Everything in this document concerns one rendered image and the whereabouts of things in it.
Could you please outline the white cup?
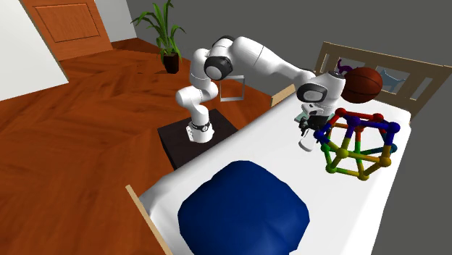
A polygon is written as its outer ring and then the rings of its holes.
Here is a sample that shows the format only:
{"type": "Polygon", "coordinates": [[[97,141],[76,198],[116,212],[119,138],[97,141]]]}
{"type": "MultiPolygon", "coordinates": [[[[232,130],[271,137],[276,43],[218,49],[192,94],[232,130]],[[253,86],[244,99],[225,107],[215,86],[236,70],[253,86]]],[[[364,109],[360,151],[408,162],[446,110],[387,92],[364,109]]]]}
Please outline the white cup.
{"type": "Polygon", "coordinates": [[[298,142],[298,145],[307,152],[310,152],[313,150],[315,143],[317,142],[316,138],[314,137],[314,131],[312,129],[307,129],[305,133],[301,136],[300,141],[298,142]]]}

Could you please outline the colourful ball and stick toy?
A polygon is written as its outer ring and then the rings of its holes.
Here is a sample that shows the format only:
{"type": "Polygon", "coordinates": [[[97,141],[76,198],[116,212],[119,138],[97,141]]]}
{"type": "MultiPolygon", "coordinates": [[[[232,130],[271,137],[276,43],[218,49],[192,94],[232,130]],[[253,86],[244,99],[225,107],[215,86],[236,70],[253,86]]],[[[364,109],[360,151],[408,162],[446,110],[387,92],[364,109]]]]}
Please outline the colourful ball and stick toy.
{"type": "Polygon", "coordinates": [[[380,113],[364,114],[338,108],[326,124],[314,132],[314,138],[321,144],[327,172],[354,176],[365,181],[373,172],[392,164],[390,155],[398,149],[393,139],[400,130],[401,126],[397,122],[388,122],[380,113]],[[334,128],[345,130],[339,146],[331,140],[334,128]],[[381,147],[361,149],[361,135],[367,128],[379,131],[383,142],[381,147]]]}

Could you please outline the purple cat figure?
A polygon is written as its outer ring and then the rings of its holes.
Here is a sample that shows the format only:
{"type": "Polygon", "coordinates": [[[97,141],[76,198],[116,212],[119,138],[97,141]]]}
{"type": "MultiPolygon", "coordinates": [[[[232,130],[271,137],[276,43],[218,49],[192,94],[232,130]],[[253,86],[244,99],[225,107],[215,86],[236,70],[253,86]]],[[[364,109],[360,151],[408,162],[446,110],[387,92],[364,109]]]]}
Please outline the purple cat figure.
{"type": "Polygon", "coordinates": [[[351,70],[353,70],[353,68],[351,66],[342,65],[341,62],[342,62],[342,59],[339,59],[337,62],[338,73],[343,74],[344,72],[350,72],[351,70]]]}

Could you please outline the brown basketball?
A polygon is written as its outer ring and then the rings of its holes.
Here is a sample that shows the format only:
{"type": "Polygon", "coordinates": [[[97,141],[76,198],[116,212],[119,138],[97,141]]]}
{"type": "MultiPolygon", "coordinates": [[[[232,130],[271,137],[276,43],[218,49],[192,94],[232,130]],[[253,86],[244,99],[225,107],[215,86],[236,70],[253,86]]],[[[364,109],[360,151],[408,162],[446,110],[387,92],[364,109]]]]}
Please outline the brown basketball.
{"type": "Polygon", "coordinates": [[[369,67],[357,67],[345,74],[346,84],[342,98],[352,104],[362,104],[374,99],[382,90],[382,77],[369,67]]]}

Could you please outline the dark blue pillow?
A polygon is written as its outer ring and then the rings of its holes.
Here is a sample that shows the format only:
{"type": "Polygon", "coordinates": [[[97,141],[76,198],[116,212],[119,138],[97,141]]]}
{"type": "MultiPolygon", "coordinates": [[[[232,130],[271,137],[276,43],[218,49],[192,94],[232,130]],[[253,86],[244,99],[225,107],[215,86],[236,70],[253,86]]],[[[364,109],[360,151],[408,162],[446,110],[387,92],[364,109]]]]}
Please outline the dark blue pillow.
{"type": "Polygon", "coordinates": [[[193,255],[289,255],[310,223],[289,185],[250,161],[213,175],[184,200],[177,218],[193,255]]]}

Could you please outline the dark robot stand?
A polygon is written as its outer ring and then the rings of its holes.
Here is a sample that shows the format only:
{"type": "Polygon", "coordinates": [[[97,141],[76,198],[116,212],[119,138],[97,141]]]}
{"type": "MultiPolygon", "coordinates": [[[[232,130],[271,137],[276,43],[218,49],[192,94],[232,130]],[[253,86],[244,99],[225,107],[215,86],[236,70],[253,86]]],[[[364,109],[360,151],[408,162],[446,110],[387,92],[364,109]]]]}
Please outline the dark robot stand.
{"type": "Polygon", "coordinates": [[[206,143],[195,143],[189,140],[185,128],[191,120],[190,117],[157,129],[162,146],[174,170],[238,131],[217,109],[210,110],[209,116],[213,124],[214,135],[206,143]]]}

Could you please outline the potted green plant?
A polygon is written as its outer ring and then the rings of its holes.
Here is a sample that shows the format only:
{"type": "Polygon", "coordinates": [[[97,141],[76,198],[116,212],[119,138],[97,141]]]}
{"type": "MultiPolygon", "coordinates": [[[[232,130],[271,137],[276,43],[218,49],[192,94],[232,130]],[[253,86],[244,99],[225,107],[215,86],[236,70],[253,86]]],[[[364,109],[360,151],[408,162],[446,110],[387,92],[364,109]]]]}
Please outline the potted green plant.
{"type": "Polygon", "coordinates": [[[181,30],[185,33],[185,30],[179,25],[173,25],[169,27],[168,14],[170,8],[173,8],[172,0],[167,0],[163,4],[163,9],[155,3],[152,4],[154,10],[152,12],[142,12],[138,17],[132,19],[130,22],[134,26],[138,26],[141,22],[145,21],[149,24],[148,28],[153,28],[158,33],[156,37],[156,45],[159,48],[159,56],[164,65],[165,70],[169,74],[176,74],[179,72],[180,63],[182,57],[180,50],[175,43],[175,33],[177,30],[181,30]]]}

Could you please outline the brown wooden door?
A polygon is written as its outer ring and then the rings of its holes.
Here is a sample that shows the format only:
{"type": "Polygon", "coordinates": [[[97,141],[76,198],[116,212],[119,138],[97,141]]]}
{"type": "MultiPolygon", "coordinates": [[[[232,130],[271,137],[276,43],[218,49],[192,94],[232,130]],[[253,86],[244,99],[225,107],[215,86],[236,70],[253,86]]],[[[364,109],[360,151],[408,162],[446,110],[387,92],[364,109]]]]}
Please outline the brown wooden door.
{"type": "Polygon", "coordinates": [[[20,0],[57,60],[112,49],[95,0],[20,0]]]}

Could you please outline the white bed with wooden frame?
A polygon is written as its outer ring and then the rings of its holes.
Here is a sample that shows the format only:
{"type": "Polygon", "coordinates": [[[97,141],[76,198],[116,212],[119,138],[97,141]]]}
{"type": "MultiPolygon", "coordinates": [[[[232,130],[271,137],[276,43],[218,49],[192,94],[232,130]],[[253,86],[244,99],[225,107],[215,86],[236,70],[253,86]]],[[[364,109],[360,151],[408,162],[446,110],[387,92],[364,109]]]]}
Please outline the white bed with wooden frame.
{"type": "Polygon", "coordinates": [[[239,159],[263,166],[307,204],[311,222],[300,246],[291,255],[371,255],[411,133],[409,121],[452,75],[452,67],[325,42],[316,70],[334,68],[339,58],[408,75],[397,93],[383,91],[365,104],[338,102],[352,112],[379,112],[400,122],[402,131],[395,138],[398,152],[391,165],[368,181],[327,173],[320,151],[305,152],[298,146],[299,131],[294,119],[301,104],[291,95],[229,138],[162,177],[143,195],[133,197],[165,255],[192,255],[179,233],[178,209],[197,187],[239,159]]]}

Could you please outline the grey square frame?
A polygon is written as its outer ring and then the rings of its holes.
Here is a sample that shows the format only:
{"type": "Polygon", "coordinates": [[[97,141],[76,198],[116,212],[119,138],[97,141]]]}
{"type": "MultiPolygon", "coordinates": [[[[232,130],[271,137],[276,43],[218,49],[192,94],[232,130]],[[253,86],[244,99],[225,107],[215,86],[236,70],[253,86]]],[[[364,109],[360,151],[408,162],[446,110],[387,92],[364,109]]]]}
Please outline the grey square frame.
{"type": "Polygon", "coordinates": [[[226,102],[226,101],[242,101],[244,100],[244,94],[245,94],[245,77],[243,75],[228,75],[226,76],[224,79],[222,79],[221,81],[219,81],[219,100],[221,102],[226,102]],[[225,80],[235,80],[235,81],[240,81],[241,82],[241,96],[236,96],[236,97],[223,97],[222,96],[222,81],[225,80]]]}

